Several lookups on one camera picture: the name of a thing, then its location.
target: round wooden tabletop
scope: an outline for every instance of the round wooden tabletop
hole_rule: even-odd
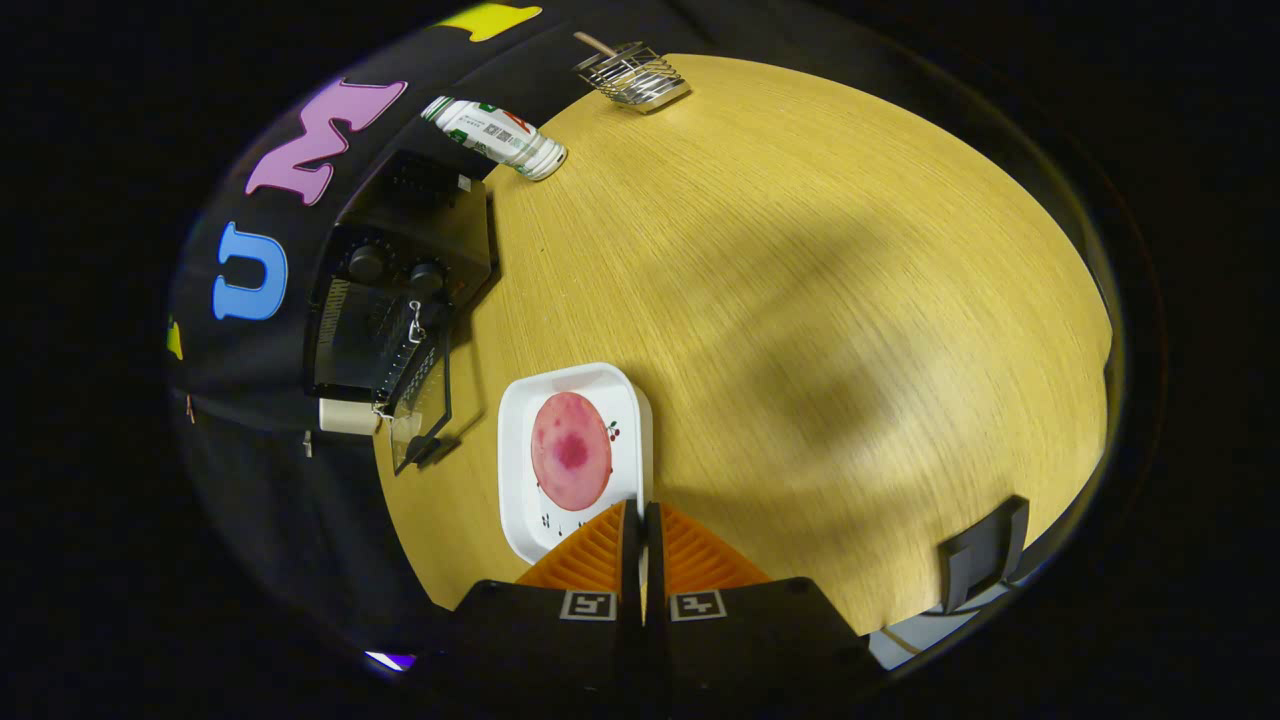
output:
[[[379,474],[431,598],[527,565],[498,518],[511,382],[621,368],[654,414],[655,500],[858,633],[937,605],[937,546],[1010,495],[1027,542],[1103,448],[1111,328],[1084,263],[1014,179],[938,127],[818,77],[669,55],[652,115],[590,94],[541,129],[543,182],[499,167],[500,278],[452,355],[462,445]]]

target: ham slice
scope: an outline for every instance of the ham slice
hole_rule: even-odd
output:
[[[604,420],[576,392],[547,398],[534,419],[534,475],[552,502],[585,510],[604,493],[613,451]]]

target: wooden stick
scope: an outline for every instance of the wooden stick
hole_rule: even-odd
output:
[[[590,45],[591,47],[595,47],[600,53],[604,53],[607,58],[617,55],[617,53],[614,53],[612,47],[591,37],[590,35],[586,35],[585,32],[575,32],[573,37],[581,40],[582,42]]]

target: square white plate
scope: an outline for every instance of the square white plate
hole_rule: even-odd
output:
[[[613,473],[600,497],[585,510],[564,510],[543,492],[534,475],[534,419],[558,392],[589,400],[617,430],[609,448]],[[640,516],[653,498],[653,410],[649,398],[622,370],[590,363],[518,379],[498,406],[498,511],[502,532],[516,555],[534,564],[573,530],[612,505],[635,498]]]

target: blue letter u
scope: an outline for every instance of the blue letter u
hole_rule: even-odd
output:
[[[262,286],[252,288],[228,284],[227,278],[218,275],[214,281],[214,316],[219,320],[228,315],[246,320],[270,318],[280,309],[284,284],[289,279],[284,249],[266,236],[243,233],[236,229],[236,223],[227,223],[218,246],[218,261],[227,263],[233,256],[261,263],[265,270]]]

